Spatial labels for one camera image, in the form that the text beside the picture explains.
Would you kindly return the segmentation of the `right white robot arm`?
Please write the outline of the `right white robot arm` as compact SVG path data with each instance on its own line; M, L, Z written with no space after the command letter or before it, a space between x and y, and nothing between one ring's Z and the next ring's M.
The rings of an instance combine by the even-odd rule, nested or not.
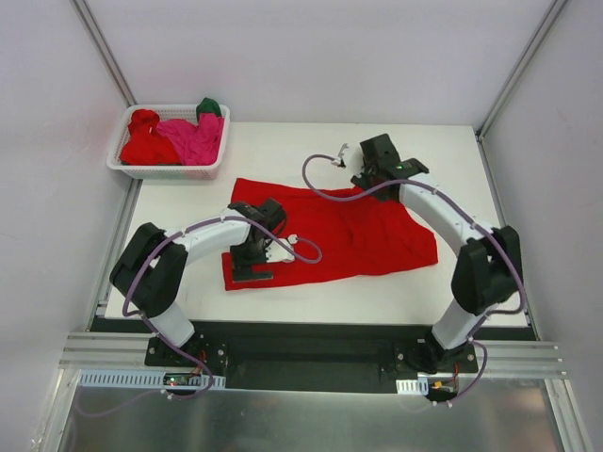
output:
M511 226L482 225L441 190L415 158L402 160L387 134L361 142L362 169L352 182L382 201L396 201L419 215L442 237L457 261L450 288L453 300L423 342L405 354L414 370L434 374L457 361L468 340L502 304L519 296L525 309L520 238Z

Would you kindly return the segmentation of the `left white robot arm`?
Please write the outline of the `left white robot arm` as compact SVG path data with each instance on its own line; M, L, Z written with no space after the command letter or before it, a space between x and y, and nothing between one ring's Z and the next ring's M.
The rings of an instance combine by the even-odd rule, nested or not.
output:
M185 268L210 253L228 250L234 282L269 280L271 271L255 267L293 260L271 238L285 224L285 209L274 199L258 206L233 202L221 217L179 233L147 222L136 229L109 281L169 340L167 355L176 364L188 366L198 359L200 345L192 338L192 323L176 303Z

